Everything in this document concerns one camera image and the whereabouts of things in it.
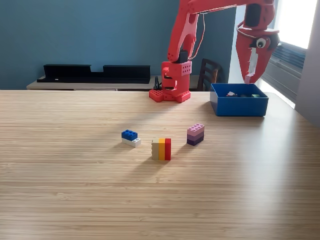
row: blue plastic bin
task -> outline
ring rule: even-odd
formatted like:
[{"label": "blue plastic bin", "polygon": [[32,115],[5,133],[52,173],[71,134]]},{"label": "blue plastic bin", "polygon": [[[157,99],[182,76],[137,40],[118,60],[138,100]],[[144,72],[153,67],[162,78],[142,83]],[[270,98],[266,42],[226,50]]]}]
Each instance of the blue plastic bin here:
[{"label": "blue plastic bin", "polygon": [[[258,94],[260,97],[232,97]],[[217,116],[263,117],[266,115],[269,98],[254,84],[212,83],[210,101]]]}]

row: wooden chair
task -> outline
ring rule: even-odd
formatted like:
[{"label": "wooden chair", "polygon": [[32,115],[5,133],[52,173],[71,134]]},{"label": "wooden chair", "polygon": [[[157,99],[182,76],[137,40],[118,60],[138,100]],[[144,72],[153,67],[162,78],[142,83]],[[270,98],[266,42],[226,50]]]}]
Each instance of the wooden chair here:
[{"label": "wooden chair", "polygon": [[209,59],[202,59],[199,81],[197,86],[198,92],[210,91],[211,84],[224,83],[224,74],[220,64]]}]

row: blue wall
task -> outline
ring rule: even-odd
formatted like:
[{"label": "blue wall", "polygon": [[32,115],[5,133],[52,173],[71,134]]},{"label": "blue wall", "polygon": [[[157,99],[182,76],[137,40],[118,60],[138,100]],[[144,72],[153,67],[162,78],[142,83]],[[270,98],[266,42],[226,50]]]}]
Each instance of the blue wall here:
[{"label": "blue wall", "polygon": [[[178,0],[1,0],[0,89],[26,89],[44,75],[44,64],[92,64],[93,71],[103,65],[151,65],[151,74],[159,75],[178,5]],[[228,75],[235,11],[210,15],[193,74],[206,56]]]}]

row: purple lego brick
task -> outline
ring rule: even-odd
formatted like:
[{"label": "purple lego brick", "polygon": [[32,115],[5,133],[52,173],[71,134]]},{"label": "purple lego brick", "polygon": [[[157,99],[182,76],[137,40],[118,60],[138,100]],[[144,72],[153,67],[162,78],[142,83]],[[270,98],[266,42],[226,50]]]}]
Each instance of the purple lego brick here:
[{"label": "purple lego brick", "polygon": [[205,136],[202,136],[202,137],[200,137],[200,138],[199,138],[198,140],[196,140],[196,141],[192,141],[192,140],[187,139],[187,140],[186,140],[186,143],[189,144],[189,145],[195,146],[195,145],[197,145],[198,143],[202,142],[202,141],[204,140],[204,138],[205,138]]},{"label": "purple lego brick", "polygon": [[205,136],[205,132],[202,131],[197,136],[192,136],[192,135],[187,134],[186,138],[191,140],[191,141],[197,141],[199,138],[204,137],[204,136]]},{"label": "purple lego brick", "polygon": [[191,127],[188,128],[186,131],[188,135],[191,136],[197,136],[199,133],[202,133],[205,131],[205,126],[203,124],[197,123]]}]

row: black tray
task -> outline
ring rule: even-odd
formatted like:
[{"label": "black tray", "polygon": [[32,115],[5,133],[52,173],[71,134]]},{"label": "black tray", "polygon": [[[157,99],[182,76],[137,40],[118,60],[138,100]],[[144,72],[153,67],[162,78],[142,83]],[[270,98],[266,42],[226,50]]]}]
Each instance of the black tray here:
[{"label": "black tray", "polygon": [[45,78],[38,83],[149,84],[150,66],[104,65],[92,72],[91,65],[44,65]]}]

